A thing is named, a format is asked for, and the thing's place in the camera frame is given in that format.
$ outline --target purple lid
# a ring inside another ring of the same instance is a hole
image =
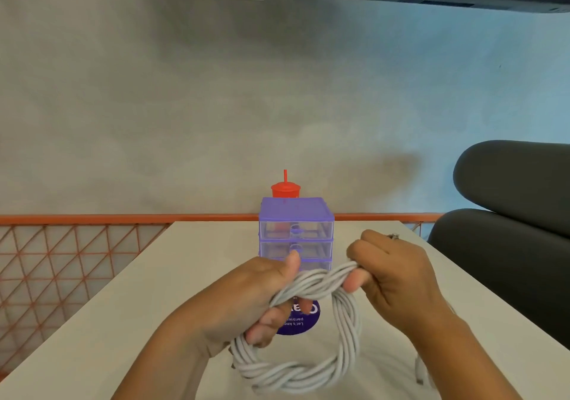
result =
[[[322,197],[264,197],[261,222],[334,222]]]

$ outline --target left hand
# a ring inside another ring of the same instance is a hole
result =
[[[239,334],[258,347],[267,346],[287,321],[292,300],[269,308],[269,301],[291,283],[301,259],[294,251],[284,261],[254,257],[194,295],[167,319],[191,326],[198,341],[205,342],[209,357],[217,355]],[[299,299],[309,314],[312,301]]]

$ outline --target hand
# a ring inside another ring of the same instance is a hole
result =
[[[344,288],[362,287],[374,309],[412,339],[453,316],[424,249],[375,231],[364,231],[346,250],[358,262]]]
[[[209,357],[223,350],[239,334],[258,347],[267,346],[287,321],[292,300],[269,308],[269,301],[291,283],[301,260],[294,251],[284,261],[254,257],[182,304],[169,318],[183,320],[205,342]],[[309,314],[312,301],[299,299]]]

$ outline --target purple sticker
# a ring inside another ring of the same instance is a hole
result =
[[[309,331],[317,321],[320,316],[320,306],[317,301],[313,301],[313,307],[311,308],[310,314],[304,314],[299,308],[299,304],[293,304],[293,310],[291,310],[291,315],[285,325],[283,325],[277,331],[278,334],[282,336],[294,336],[295,334],[300,334],[305,331]]]

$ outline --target gray wall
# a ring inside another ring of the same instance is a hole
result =
[[[469,145],[570,142],[570,15],[353,0],[0,0],[0,212],[467,205]]]

